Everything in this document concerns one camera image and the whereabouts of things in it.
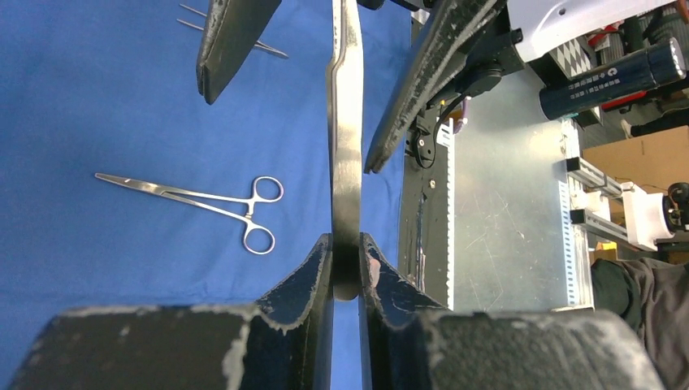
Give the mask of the steel hemostat forceps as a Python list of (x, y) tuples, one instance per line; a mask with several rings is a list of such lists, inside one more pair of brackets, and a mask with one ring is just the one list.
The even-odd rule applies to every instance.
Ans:
[[(137, 180), (133, 178), (110, 175), (106, 173), (95, 173), (94, 176), (97, 179), (105, 181), (107, 183), (115, 184), (123, 188), (135, 190), (141, 193), (148, 193), (149, 195), (162, 197), (170, 199), (176, 202), (185, 203), (187, 205), (195, 206), (203, 210), (208, 210), (219, 215), (227, 216), (231, 219), (241, 221), (245, 230), (242, 237), (242, 245), (244, 248), (255, 255), (267, 255), (272, 252), (275, 248), (275, 235), (273, 232), (263, 225), (256, 223), (254, 221), (255, 209), (258, 204), (270, 204), (280, 201), (284, 196), (284, 186), (275, 177), (268, 175), (260, 175), (253, 179), (251, 183), (251, 194), (247, 198), (239, 197), (227, 197), (210, 193), (200, 193), (197, 191), (191, 191), (184, 188), (177, 188), (174, 186), (156, 184), (149, 181)], [(277, 189), (277, 193), (274, 197), (264, 197), (260, 193), (260, 187), (262, 183), (271, 183)], [(208, 199), (218, 202), (228, 202), (233, 204), (242, 204), (245, 207), (245, 212), (243, 214), (237, 214), (230, 210), (225, 210), (220, 207), (212, 206), (208, 203), (197, 201), (197, 198)], [(249, 245), (249, 236), (254, 232), (261, 232), (265, 234), (268, 238), (268, 245), (265, 249), (255, 249)]]

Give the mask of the steel tweezers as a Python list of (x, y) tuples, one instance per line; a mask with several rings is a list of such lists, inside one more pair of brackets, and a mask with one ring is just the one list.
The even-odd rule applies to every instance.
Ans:
[(183, 19), (176, 21), (201, 33), (201, 61), (209, 61), (214, 55), (225, 53), (240, 61), (253, 50), (287, 59), (287, 53), (260, 41), (280, 5), (280, 1), (210, 1), (208, 9), (203, 11), (180, 2), (182, 9), (202, 17), (204, 24)]

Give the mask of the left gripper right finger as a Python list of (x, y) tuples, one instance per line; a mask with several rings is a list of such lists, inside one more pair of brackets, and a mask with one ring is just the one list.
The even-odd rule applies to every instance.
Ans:
[(662, 389), (636, 335), (606, 311), (449, 310), (360, 236), (366, 389)]

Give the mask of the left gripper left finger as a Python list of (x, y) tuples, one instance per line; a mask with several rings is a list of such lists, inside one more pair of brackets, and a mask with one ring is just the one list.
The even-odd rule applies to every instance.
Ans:
[(332, 237), (256, 301), (107, 305), (53, 317), (12, 389), (327, 389)]

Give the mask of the blue surgical wrap cloth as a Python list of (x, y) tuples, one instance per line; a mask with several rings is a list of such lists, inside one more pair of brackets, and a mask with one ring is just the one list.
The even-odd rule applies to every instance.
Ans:
[[(77, 306), (237, 304), (293, 271), (331, 229), (325, 70), (328, 1), (284, 1), (213, 105), (197, 91), (201, 24), (180, 2), (1, 4), (1, 386), (41, 329)], [(241, 221), (97, 179), (106, 173), (247, 198)]]

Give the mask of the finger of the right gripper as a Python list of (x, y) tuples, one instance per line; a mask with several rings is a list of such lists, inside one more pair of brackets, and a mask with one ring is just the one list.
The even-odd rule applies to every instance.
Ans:
[(506, 1), (436, 1), (407, 56), (370, 144), (364, 172), (378, 173), (416, 115), (466, 65)]
[(196, 62), (197, 87), (212, 105), (240, 70), (280, 0), (210, 0)]

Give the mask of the steel toothed tissue forceps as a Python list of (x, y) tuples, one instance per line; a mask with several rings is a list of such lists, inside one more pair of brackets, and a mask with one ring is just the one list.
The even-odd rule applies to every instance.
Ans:
[(333, 239), (331, 282), (335, 299), (351, 301), (360, 290), (364, 51), (357, 3), (334, 0), (331, 7), (333, 48), (326, 72)]

